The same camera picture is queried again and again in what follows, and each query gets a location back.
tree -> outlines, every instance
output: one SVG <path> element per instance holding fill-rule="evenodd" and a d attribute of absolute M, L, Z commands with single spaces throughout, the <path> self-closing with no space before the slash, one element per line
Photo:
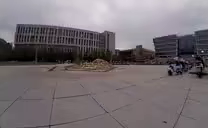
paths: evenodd
<path fill-rule="evenodd" d="M 0 61 L 10 60 L 12 53 L 12 45 L 0 38 Z"/>

office building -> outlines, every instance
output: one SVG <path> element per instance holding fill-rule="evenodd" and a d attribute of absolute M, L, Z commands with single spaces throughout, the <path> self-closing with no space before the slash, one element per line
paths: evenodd
<path fill-rule="evenodd" d="M 208 56 L 208 30 L 195 32 L 197 55 Z"/>
<path fill-rule="evenodd" d="M 155 56 L 158 58 L 172 58 L 178 56 L 177 35 L 168 35 L 153 39 L 155 46 Z"/>
<path fill-rule="evenodd" d="M 49 25 L 18 24 L 15 47 L 31 47 L 47 51 L 77 52 L 82 55 L 94 51 L 115 53 L 115 33 L 103 33 Z"/>

overcast sky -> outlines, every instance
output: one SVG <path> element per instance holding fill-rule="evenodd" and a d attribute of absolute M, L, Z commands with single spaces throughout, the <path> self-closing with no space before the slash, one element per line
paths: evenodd
<path fill-rule="evenodd" d="M 208 28 L 208 0 L 0 0 L 0 37 L 13 42 L 16 24 L 48 24 L 116 32 L 116 48 Z"/>

road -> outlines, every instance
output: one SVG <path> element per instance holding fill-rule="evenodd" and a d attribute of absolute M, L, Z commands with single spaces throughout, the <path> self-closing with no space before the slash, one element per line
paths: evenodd
<path fill-rule="evenodd" d="M 208 78 L 165 66 L 106 73 L 0 67 L 2 128 L 208 128 Z"/>

low building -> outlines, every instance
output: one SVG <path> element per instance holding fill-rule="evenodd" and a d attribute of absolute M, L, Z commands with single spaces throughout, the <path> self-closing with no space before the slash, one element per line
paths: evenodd
<path fill-rule="evenodd" d="M 122 61 L 129 62 L 145 62 L 154 58 L 154 51 L 145 49 L 142 45 L 136 46 L 136 48 L 120 50 L 119 57 Z"/>

